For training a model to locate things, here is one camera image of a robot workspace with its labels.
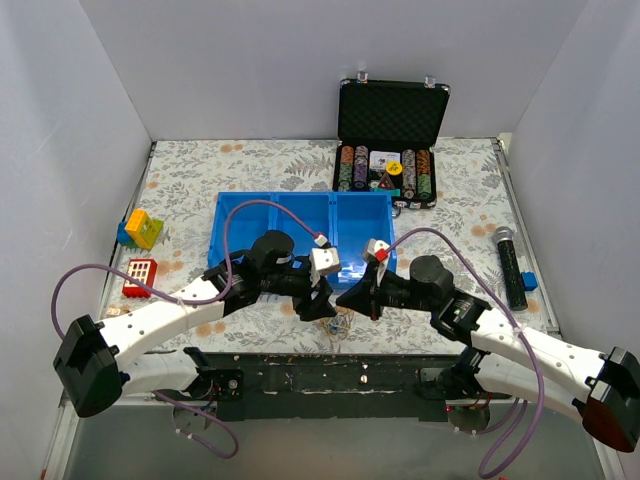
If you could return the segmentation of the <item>blue plastic divided bin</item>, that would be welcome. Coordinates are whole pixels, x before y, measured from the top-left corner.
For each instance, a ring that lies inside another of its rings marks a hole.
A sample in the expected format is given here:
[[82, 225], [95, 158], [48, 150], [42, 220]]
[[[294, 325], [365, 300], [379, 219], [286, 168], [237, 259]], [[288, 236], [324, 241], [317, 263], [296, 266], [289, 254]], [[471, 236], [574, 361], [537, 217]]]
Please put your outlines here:
[[340, 192], [223, 192], [218, 195], [210, 238], [207, 264], [210, 268], [224, 260], [224, 244], [232, 252], [250, 248], [268, 230], [279, 230], [294, 242], [296, 256], [310, 253], [312, 236], [283, 211], [259, 204], [232, 215], [229, 232], [226, 219], [238, 205], [251, 201], [277, 203], [300, 218], [311, 230], [324, 234], [338, 249], [341, 271], [329, 277], [336, 291], [355, 285], [366, 270], [362, 251], [370, 239], [388, 244], [395, 239], [392, 203], [383, 193]]

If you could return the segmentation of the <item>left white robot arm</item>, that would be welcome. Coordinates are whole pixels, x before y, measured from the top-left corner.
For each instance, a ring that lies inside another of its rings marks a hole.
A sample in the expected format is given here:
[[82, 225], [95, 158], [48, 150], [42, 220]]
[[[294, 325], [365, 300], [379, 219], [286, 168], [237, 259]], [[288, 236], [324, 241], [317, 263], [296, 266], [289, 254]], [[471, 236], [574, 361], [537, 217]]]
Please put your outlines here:
[[159, 293], [155, 302], [120, 316], [72, 321], [53, 368], [75, 412], [92, 417], [124, 395], [157, 389], [205, 398], [213, 386], [208, 370], [188, 354], [156, 354], [154, 348], [253, 305], [264, 293], [290, 298], [305, 322], [335, 316], [327, 277], [341, 268], [338, 251], [323, 236], [315, 243], [308, 256], [297, 257], [290, 236], [269, 230], [173, 294]]

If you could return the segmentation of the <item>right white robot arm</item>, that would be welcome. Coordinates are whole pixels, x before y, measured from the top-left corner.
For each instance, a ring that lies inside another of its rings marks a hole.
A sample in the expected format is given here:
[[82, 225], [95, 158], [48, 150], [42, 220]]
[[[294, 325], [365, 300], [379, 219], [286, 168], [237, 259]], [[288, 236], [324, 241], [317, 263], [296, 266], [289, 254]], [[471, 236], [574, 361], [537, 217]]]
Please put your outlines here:
[[615, 347], [578, 347], [521, 324], [458, 289], [435, 256], [410, 264], [408, 278], [378, 262], [340, 295], [341, 307], [377, 320], [386, 307], [430, 313], [431, 326], [465, 345], [470, 362], [452, 373], [464, 397], [481, 391], [518, 397], [561, 413], [599, 442], [631, 453], [639, 442], [639, 361]]

